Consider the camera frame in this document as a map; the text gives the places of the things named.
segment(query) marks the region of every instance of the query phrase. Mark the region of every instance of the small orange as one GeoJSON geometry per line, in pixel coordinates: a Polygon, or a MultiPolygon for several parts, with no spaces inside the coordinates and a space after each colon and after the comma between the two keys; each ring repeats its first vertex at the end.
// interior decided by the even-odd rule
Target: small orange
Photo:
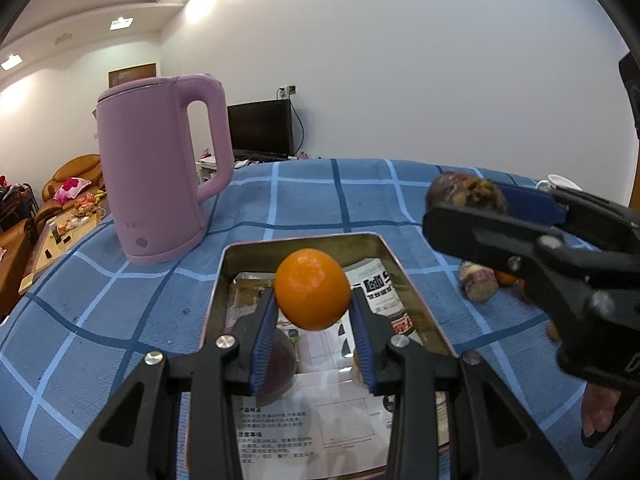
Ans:
{"type": "Polygon", "coordinates": [[[500,272],[500,270],[494,270],[495,279],[503,286],[513,285],[516,282],[516,278],[507,274],[506,272],[500,272]]]}
{"type": "Polygon", "coordinates": [[[282,313],[303,330],[329,328],[351,302],[342,267],[316,249],[300,249],[287,256],[276,271],[273,290],[282,313]]]}

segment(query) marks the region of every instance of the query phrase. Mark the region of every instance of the power outlet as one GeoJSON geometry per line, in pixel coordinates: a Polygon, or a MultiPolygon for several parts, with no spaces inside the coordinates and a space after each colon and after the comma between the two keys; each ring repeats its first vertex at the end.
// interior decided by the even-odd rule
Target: power outlet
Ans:
{"type": "Polygon", "coordinates": [[[281,86],[276,92],[278,99],[289,99],[290,96],[296,93],[295,85],[281,86]]]}

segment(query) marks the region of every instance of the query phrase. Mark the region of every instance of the table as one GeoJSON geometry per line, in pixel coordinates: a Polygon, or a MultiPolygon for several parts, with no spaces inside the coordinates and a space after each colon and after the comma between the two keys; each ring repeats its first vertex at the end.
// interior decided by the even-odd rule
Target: table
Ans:
{"type": "MultiPolygon", "coordinates": [[[[203,202],[203,242],[186,256],[130,264],[106,218],[25,293],[0,326],[0,426],[39,480],[52,480],[106,399],[152,349],[169,355],[200,345],[222,251],[249,240],[376,232],[389,245],[457,352],[476,349],[523,402],[574,478],[600,452],[580,442],[584,383],[562,373],[545,333],[548,317],[500,290],[467,301],[460,261],[421,234],[424,195],[441,172],[458,169],[519,186],[530,178],[398,160],[292,160],[236,171],[203,202]]],[[[583,247],[575,237],[572,246],[583,247]]],[[[184,403],[180,435],[186,431],[184,403]]],[[[188,478],[178,450],[177,477],[188,478]]],[[[442,464],[442,470],[448,468],[442,464]]]]}
{"type": "Polygon", "coordinates": [[[216,165],[216,157],[211,155],[196,161],[196,169],[198,170],[198,178],[200,182],[209,180],[211,173],[215,173],[218,169],[216,165]]]}
{"type": "Polygon", "coordinates": [[[23,295],[27,290],[29,290],[31,285],[33,285],[33,283],[42,275],[42,273],[50,265],[55,263],[55,261],[60,256],[62,256],[62,254],[67,252],[83,237],[85,237],[96,227],[98,227],[98,224],[102,221],[102,218],[104,218],[110,212],[107,199],[100,200],[98,206],[103,208],[105,212],[102,215],[100,214],[101,212],[99,212],[98,214],[92,214],[91,216],[89,216],[89,221],[86,224],[78,226],[77,228],[63,235],[63,239],[67,236],[71,237],[71,240],[69,240],[67,243],[60,242],[59,244],[57,244],[54,240],[53,234],[51,234],[51,227],[53,225],[65,225],[68,220],[75,216],[75,209],[68,209],[67,211],[62,212],[47,221],[44,229],[40,234],[40,237],[38,238],[36,246],[33,249],[33,253],[31,255],[29,265],[27,266],[25,277],[20,282],[20,290],[18,291],[20,295],[23,295]],[[47,258],[45,254],[46,251],[49,251],[49,253],[51,254],[50,258],[47,258]]]}

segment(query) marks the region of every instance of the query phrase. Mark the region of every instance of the television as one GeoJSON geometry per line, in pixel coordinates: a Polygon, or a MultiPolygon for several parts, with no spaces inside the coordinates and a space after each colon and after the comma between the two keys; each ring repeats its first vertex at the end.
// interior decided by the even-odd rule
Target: television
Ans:
{"type": "Polygon", "coordinates": [[[294,155],[288,99],[233,105],[227,111],[235,152],[294,155]]]}

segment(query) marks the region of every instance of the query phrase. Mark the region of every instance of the sofa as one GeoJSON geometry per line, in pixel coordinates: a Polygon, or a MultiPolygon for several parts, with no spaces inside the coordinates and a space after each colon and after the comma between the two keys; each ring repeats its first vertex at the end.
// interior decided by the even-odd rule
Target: sofa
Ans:
{"type": "Polygon", "coordinates": [[[0,318],[8,316],[18,303],[20,282],[31,257],[35,227],[30,218],[0,233],[0,247],[6,253],[0,260],[0,318]]]}
{"type": "Polygon", "coordinates": [[[73,177],[84,178],[85,180],[90,180],[92,183],[91,186],[82,190],[82,193],[80,193],[78,197],[89,192],[95,193],[98,191],[104,185],[100,155],[92,153],[90,155],[77,156],[57,170],[51,177],[51,180],[45,184],[42,188],[43,203],[34,218],[38,234],[43,231],[44,226],[50,218],[59,215],[76,204],[76,199],[66,202],[65,205],[61,205],[53,199],[53,196],[60,189],[60,186],[64,184],[65,180],[73,177]]]}

